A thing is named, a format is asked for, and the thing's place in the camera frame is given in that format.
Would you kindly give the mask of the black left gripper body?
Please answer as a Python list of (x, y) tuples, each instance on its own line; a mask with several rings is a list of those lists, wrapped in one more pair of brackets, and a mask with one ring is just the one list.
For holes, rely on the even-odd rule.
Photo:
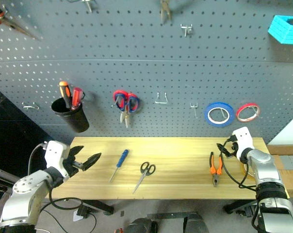
[(85, 165), (83, 163), (76, 162), (75, 159), (75, 156), (69, 155), (63, 160), (63, 166), (70, 178), (77, 174), (79, 170), (86, 170)]

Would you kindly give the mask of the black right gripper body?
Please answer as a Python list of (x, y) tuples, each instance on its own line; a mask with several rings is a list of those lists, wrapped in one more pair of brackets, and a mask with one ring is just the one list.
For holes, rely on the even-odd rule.
[(231, 157), (237, 157), (237, 151), (238, 151), (238, 143), (237, 142), (233, 142), (232, 143), (232, 146), (231, 146), (231, 149), (233, 150), (233, 152), (231, 152), (229, 154), (229, 158)]

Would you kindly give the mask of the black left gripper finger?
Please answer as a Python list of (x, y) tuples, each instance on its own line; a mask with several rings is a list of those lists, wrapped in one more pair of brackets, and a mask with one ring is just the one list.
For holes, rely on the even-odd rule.
[(69, 157), (74, 158), (76, 154), (78, 154), (82, 149), (84, 148), (84, 146), (75, 146), (72, 147), (69, 151)]
[(89, 157), (87, 161), (83, 163), (84, 171), (88, 170), (91, 166), (93, 166), (100, 157), (101, 157), (101, 152), (96, 153), (92, 155), (91, 157)]

